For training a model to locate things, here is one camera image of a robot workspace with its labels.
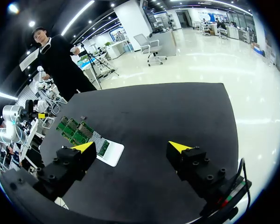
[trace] electronic component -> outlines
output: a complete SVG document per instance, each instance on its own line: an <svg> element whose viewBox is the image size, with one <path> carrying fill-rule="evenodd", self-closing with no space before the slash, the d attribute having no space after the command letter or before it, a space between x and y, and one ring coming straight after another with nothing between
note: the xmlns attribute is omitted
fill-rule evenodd
<svg viewBox="0 0 280 224"><path fill-rule="evenodd" d="M102 136L95 131L93 132L93 136L89 139L88 142L91 142L91 141L93 141L95 143L97 154L99 156L103 157L109 146L108 141L106 139L102 138Z"/></svg>
<svg viewBox="0 0 280 224"><path fill-rule="evenodd" d="M65 128L65 126L66 126L66 124L67 124L67 122L68 122L68 120L69 120L69 119L68 119L67 117L63 116L63 117L61 118L60 123L59 123L58 126L56 127L56 130L58 130L58 131L63 131L64 128Z"/></svg>
<svg viewBox="0 0 280 224"><path fill-rule="evenodd" d="M83 121L79 124L78 130L88 138L91 138L94 132L94 130L91 127L88 127Z"/></svg>
<svg viewBox="0 0 280 224"><path fill-rule="evenodd" d="M85 136L79 129L77 129L73 137L71 138L70 142L71 144L78 146L87 143L88 140L89 138Z"/></svg>
<svg viewBox="0 0 280 224"><path fill-rule="evenodd" d="M62 117L61 122L56 130L62 130L62 136L70 141L75 146L91 142L95 143L97 155L103 157L109 142L102 136L89 127L84 121L78 124L74 119Z"/></svg>

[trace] desk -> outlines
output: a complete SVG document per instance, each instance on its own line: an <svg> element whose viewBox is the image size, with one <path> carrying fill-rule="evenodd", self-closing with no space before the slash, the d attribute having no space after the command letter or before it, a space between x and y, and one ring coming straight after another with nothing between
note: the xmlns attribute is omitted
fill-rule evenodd
<svg viewBox="0 0 280 224"><path fill-rule="evenodd" d="M229 38L237 39L238 40L238 29L234 27L226 27L227 29L227 36Z"/></svg>
<svg viewBox="0 0 280 224"><path fill-rule="evenodd" d="M128 40L115 42L114 44L107 46L107 52L111 59L118 58L120 55L122 55L125 52L125 50L123 48L125 43L128 45Z"/></svg>
<svg viewBox="0 0 280 224"><path fill-rule="evenodd" d="M148 41L159 40L160 45L163 46L161 50L158 51L157 56L176 56L176 41L172 30L166 31L164 33L153 34L152 37L147 37Z"/></svg>
<svg viewBox="0 0 280 224"><path fill-rule="evenodd" d="M214 31L215 36L220 36L220 33L218 33L218 28L216 24L208 24L210 30Z"/></svg>
<svg viewBox="0 0 280 224"><path fill-rule="evenodd" d="M169 140L200 146L227 178L237 171L238 137L223 84L136 85L79 93L58 114L40 151L45 165L62 145L62 116L80 117L104 138L125 146L116 167L95 160L63 197L70 210L104 220L186 223L205 201L181 182L166 158Z"/></svg>

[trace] black table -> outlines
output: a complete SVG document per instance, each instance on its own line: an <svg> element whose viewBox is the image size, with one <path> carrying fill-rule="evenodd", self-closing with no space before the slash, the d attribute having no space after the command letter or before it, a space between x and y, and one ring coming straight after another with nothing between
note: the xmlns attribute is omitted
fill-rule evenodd
<svg viewBox="0 0 280 224"><path fill-rule="evenodd" d="M169 140L200 146L227 177L236 173L238 137L223 84L138 85L76 94L59 113L86 123L104 138L125 146L116 167L95 160L81 182L63 197L70 210L115 221L186 223L205 201L181 182L166 159ZM45 165L59 147L71 144L55 128L41 154Z"/></svg>

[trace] office chair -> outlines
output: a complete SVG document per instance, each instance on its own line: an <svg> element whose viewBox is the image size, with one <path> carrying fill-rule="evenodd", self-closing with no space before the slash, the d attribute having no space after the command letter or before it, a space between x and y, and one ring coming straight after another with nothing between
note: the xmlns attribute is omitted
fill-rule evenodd
<svg viewBox="0 0 280 224"><path fill-rule="evenodd" d="M209 26L208 25L203 25L203 29L202 29L202 35L209 35L210 33L207 33L207 31L209 31Z"/></svg>
<svg viewBox="0 0 280 224"><path fill-rule="evenodd" d="M143 54L149 54L148 55L148 66L150 66L150 61L155 59L156 61L160 62L160 64L163 64L163 62L160 60L160 57L165 57L165 60L167 60L166 56L157 56L158 51L162 49L163 46L160 46L160 41L159 40L154 40L154 41L148 41L148 39L143 35L139 34L134 36L135 40L138 42L138 44L141 47L141 52ZM151 43L153 42L158 42L158 45L155 47L151 46Z"/></svg>
<svg viewBox="0 0 280 224"><path fill-rule="evenodd" d="M218 29L218 32L220 33L220 38L222 38L222 39L228 39L227 37L226 37L226 35L227 35L227 30L226 29L222 29L222 28L219 28Z"/></svg>
<svg viewBox="0 0 280 224"><path fill-rule="evenodd" d="M247 35L247 33L246 33L246 31L243 31L243 38L244 38L244 42L246 42L246 43L249 43L248 42L248 35Z"/></svg>

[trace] tiled floor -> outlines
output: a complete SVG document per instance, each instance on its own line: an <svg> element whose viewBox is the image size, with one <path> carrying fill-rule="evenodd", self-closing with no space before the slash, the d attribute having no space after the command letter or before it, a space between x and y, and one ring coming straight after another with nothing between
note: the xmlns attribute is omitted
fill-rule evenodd
<svg viewBox="0 0 280 224"><path fill-rule="evenodd" d="M245 158L254 201L280 156L280 72L242 41L201 36L190 28L174 34L177 56L148 67L147 55L124 53L112 61L120 76L109 75L101 85L109 89L173 82L223 83L236 119L239 159ZM246 203L245 196L238 205L240 211Z"/></svg>

